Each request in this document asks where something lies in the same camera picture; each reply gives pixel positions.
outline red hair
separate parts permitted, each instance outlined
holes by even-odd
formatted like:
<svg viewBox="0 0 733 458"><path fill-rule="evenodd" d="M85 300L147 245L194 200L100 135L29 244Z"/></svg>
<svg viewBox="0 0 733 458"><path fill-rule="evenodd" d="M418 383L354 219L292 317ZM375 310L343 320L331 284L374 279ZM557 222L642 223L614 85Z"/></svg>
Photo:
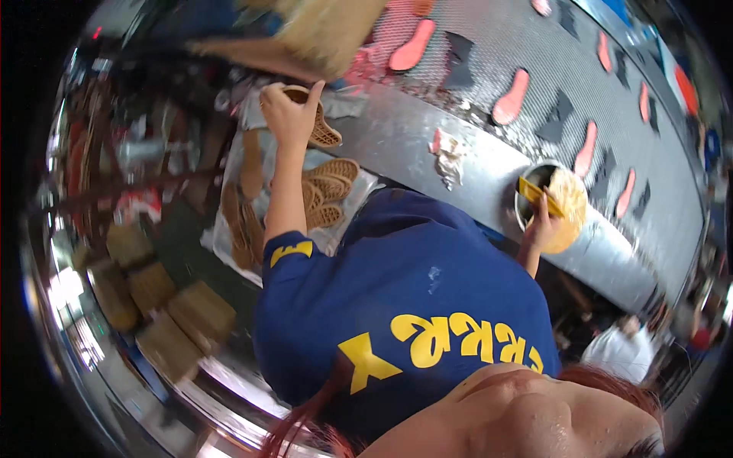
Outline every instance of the red hair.
<svg viewBox="0 0 733 458"><path fill-rule="evenodd" d="M287 447L282 454L283 457L286 457L303 426L307 426L316 437L329 444L330 452L337 457L354 458L361 453L366 448L364 444L355 447L333 426L321 424L317 420L318 414L346 386L344 380L347 379L342 375L332 375L315 396L305 404L291 410L287 417L279 421L262 443L257 458L277 458L283 444L287 442ZM579 364L563 369L556 378L614 394L650 414L662 426L662 410L656 395L651 391L639 388L628 380L615 377L598 368Z"/></svg>

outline person in white shirt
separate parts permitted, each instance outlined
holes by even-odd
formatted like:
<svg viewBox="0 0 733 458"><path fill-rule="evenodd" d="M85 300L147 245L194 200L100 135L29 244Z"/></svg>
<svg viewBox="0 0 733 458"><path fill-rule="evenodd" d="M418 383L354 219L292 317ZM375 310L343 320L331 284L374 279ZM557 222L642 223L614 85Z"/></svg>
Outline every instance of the person in white shirt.
<svg viewBox="0 0 733 458"><path fill-rule="evenodd" d="M639 385L652 365L652 337L638 318L626 316L596 336L583 352L581 363L602 369Z"/></svg>

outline crumpled paper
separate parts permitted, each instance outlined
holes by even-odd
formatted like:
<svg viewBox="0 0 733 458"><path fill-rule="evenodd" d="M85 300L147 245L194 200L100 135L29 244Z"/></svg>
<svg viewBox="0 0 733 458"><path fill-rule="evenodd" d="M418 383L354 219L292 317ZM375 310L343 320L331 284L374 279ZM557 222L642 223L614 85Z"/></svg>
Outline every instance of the crumpled paper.
<svg viewBox="0 0 733 458"><path fill-rule="evenodd" d="M443 184L448 191L453 186L463 184L463 158L468 154L465 145L454 136L440 128L435 129L432 143L427 145L428 150L437 156L435 169L442 177Z"/></svg>

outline stack of shoe soles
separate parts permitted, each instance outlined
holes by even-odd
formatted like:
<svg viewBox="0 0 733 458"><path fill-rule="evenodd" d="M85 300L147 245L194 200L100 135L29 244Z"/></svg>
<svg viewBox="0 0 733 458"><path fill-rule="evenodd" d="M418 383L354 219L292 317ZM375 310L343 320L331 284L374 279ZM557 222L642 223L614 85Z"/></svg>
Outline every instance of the stack of shoe soles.
<svg viewBox="0 0 733 458"><path fill-rule="evenodd" d="M351 192L359 173L355 160L337 158L303 172L303 205L308 230L338 223L343 212L338 202Z"/></svg>
<svg viewBox="0 0 733 458"><path fill-rule="evenodd" d="M224 185L221 192L221 212L232 232L232 258L243 270L262 264L265 231L254 213L251 201L240 198L233 182Z"/></svg>

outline pink insole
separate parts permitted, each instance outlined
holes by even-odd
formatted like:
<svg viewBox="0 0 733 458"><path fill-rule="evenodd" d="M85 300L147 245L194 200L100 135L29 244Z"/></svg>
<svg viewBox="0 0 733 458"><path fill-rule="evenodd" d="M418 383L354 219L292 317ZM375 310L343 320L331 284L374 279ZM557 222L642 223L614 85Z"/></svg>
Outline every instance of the pink insole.
<svg viewBox="0 0 733 458"><path fill-rule="evenodd" d="M415 34L410 41L400 46L389 57L389 67L392 70L404 71L415 67L430 41L432 33L435 31L435 22L430 19L423 19L417 24Z"/></svg>
<svg viewBox="0 0 733 458"><path fill-rule="evenodd" d="M537 14L541 16L548 17L552 12L552 8L550 8L550 0L532 0L532 7L537 11Z"/></svg>
<svg viewBox="0 0 733 458"><path fill-rule="evenodd" d="M519 116L519 112L522 109L524 94L527 93L528 86L529 73L527 73L527 70L520 68L514 74L512 88L499 99L499 101L494 105L494 109L491 111L491 117L494 119L496 124L507 125L511 121L517 119L517 116Z"/></svg>
<svg viewBox="0 0 733 458"><path fill-rule="evenodd" d="M626 182L626 188L619 197L619 202L616 204L616 217L623 218L626 214L626 210L629 209L629 201L631 200L631 191L634 189L634 182L636 181L636 172L634 169L629 170L629 179Z"/></svg>
<svg viewBox="0 0 733 458"><path fill-rule="evenodd" d="M639 96L639 111L641 120L646 124L649 122L649 88L647 83L641 82L641 95Z"/></svg>
<svg viewBox="0 0 733 458"><path fill-rule="evenodd" d="M613 70L611 56L608 55L608 38L603 32L598 32L598 60L606 72Z"/></svg>
<svg viewBox="0 0 733 458"><path fill-rule="evenodd" d="M588 128L586 129L586 142L580 152L578 152L578 155L575 156L575 167L573 168L575 174L580 178L585 177L591 169L591 163L593 162L593 149L595 148L595 139L597 134L598 127L595 122L589 122Z"/></svg>

